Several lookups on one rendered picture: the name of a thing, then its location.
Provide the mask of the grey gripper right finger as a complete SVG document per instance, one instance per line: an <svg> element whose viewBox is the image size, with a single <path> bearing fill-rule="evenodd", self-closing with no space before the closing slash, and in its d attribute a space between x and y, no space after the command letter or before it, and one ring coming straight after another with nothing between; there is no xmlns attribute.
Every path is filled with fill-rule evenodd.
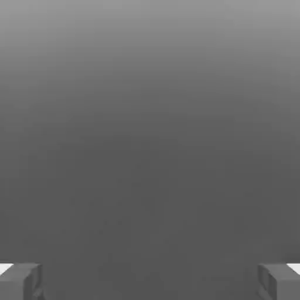
<svg viewBox="0 0 300 300"><path fill-rule="evenodd" d="M300 300L300 263L259 264L257 275L261 300Z"/></svg>

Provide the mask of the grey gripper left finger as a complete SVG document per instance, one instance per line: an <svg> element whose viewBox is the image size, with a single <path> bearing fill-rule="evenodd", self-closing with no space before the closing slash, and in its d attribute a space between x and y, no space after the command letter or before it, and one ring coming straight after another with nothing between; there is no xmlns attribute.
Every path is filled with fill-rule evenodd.
<svg viewBox="0 0 300 300"><path fill-rule="evenodd" d="M0 300L45 300L42 264L0 263Z"/></svg>

